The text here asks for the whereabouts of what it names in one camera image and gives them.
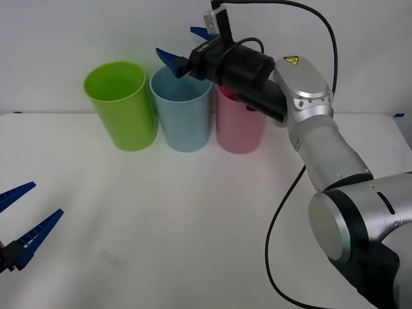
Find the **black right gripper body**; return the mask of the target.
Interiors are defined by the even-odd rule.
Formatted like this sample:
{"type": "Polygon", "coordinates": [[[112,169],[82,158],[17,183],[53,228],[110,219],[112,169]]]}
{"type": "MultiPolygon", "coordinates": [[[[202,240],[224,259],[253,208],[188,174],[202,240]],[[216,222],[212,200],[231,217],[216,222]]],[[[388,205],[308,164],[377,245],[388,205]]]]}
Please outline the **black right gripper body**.
{"type": "Polygon", "coordinates": [[[275,66],[260,51],[236,42],[225,46],[219,35],[193,49],[189,62],[190,76],[238,92],[263,90],[275,66]]]}

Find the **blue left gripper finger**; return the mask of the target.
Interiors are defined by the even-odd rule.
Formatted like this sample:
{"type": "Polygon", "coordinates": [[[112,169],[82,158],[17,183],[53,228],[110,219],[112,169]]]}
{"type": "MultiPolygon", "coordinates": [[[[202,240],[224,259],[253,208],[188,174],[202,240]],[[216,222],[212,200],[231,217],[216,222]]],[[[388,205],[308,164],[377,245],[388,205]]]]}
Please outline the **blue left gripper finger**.
{"type": "Polygon", "coordinates": [[[6,246],[6,269],[22,270],[34,257],[36,250],[60,220],[64,211],[58,209],[32,230],[6,246]]]}
{"type": "Polygon", "coordinates": [[[28,191],[36,187],[34,182],[29,182],[16,188],[10,189],[0,194],[0,212],[3,212],[19,198],[24,196],[28,191]]]}

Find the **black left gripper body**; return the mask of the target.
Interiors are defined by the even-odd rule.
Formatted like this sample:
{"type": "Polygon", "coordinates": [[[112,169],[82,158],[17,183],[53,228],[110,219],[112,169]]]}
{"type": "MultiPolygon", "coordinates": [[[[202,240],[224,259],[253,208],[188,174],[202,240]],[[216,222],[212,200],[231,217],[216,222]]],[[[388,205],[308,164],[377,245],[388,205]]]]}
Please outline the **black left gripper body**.
{"type": "Polygon", "coordinates": [[[12,266],[12,248],[9,246],[3,245],[1,243],[1,249],[0,249],[0,260],[1,260],[1,272],[4,272],[5,270],[13,271],[13,266],[12,266]]]}

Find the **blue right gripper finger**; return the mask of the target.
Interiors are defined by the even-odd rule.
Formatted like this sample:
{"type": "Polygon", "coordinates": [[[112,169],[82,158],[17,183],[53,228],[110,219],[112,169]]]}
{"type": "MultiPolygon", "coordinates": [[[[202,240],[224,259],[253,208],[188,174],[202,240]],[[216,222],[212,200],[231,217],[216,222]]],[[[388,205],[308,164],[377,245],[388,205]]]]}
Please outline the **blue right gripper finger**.
{"type": "Polygon", "coordinates": [[[208,33],[206,28],[191,26],[190,31],[206,41],[210,41],[212,39],[212,35],[208,33]]]}
{"type": "Polygon", "coordinates": [[[191,71],[189,59],[156,48],[156,54],[160,60],[170,69],[171,73],[178,79],[191,71]]]}

